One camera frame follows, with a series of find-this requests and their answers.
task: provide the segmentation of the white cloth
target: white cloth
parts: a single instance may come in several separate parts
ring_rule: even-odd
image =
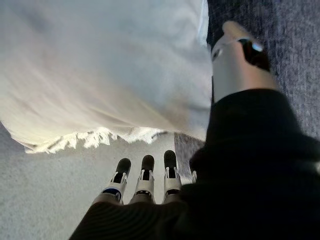
[[[211,61],[206,0],[3,0],[0,119],[30,153],[204,139]]]

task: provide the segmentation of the black sweater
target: black sweater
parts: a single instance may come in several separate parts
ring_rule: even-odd
[[[183,202],[96,203],[71,239],[319,239],[319,159],[284,95],[237,92],[211,105]]]

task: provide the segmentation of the black sleeve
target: black sleeve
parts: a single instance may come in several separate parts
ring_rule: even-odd
[[[319,157],[319,142],[303,135],[280,92],[226,96],[212,104],[205,146],[190,161],[197,182],[182,187],[189,211],[176,234],[312,234],[311,226],[320,223]]]

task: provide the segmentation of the gray carpet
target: gray carpet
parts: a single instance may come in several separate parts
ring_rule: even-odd
[[[222,24],[233,20],[266,47],[271,70],[288,97],[303,131],[320,139],[320,1],[208,0],[208,43],[222,35]],[[175,151],[186,165],[199,141],[175,135]]]

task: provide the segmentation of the white fringe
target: white fringe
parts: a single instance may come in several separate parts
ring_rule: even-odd
[[[157,128],[135,127],[132,129],[130,134],[120,135],[119,137],[128,143],[144,141],[148,144],[151,144],[155,139],[157,139],[155,135],[162,132],[164,131]],[[105,127],[98,127],[93,131],[74,132],[63,135],[35,147],[25,147],[25,152],[27,154],[44,152],[48,154],[55,154],[60,150],[64,150],[66,147],[76,149],[78,140],[84,140],[83,146],[86,149],[91,147],[97,148],[99,144],[110,145],[109,137],[111,137],[111,139],[114,141],[118,139],[118,135],[113,134],[109,129]]]

